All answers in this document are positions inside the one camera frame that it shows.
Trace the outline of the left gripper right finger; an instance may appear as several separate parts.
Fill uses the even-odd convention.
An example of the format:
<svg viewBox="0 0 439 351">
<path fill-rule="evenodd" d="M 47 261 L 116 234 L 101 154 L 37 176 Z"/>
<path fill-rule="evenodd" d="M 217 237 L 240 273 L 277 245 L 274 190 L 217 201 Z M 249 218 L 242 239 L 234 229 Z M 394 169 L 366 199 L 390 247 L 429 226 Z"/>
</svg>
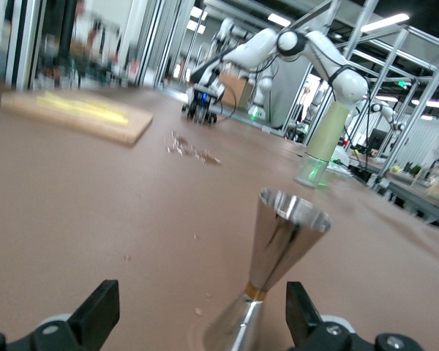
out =
<svg viewBox="0 0 439 351">
<path fill-rule="evenodd" d="M 323 320 L 301 282 L 287 282 L 285 319 L 295 347 L 301 347 Z"/>
</svg>

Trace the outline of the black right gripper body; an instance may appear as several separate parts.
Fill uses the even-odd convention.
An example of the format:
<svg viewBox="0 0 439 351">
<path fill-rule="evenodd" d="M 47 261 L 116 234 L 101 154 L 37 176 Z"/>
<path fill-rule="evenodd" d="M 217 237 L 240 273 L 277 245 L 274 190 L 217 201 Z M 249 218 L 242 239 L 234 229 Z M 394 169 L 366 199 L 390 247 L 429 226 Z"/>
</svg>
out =
<svg viewBox="0 0 439 351">
<path fill-rule="evenodd" d="M 217 100 L 218 96 L 212 88 L 194 84 L 187 90 L 187 104 L 195 105 L 193 117 L 206 117 L 206 113 L 210 111 L 210 104 Z"/>
</svg>

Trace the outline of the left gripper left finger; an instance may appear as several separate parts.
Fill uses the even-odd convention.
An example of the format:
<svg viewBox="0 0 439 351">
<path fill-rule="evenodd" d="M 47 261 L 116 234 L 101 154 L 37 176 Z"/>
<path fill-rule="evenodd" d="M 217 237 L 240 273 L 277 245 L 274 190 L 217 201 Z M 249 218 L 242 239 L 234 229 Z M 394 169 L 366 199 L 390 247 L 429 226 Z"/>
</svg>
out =
<svg viewBox="0 0 439 351">
<path fill-rule="evenodd" d="M 85 350 L 100 350 L 120 318 L 119 281 L 104 280 L 67 323 Z"/>
</svg>

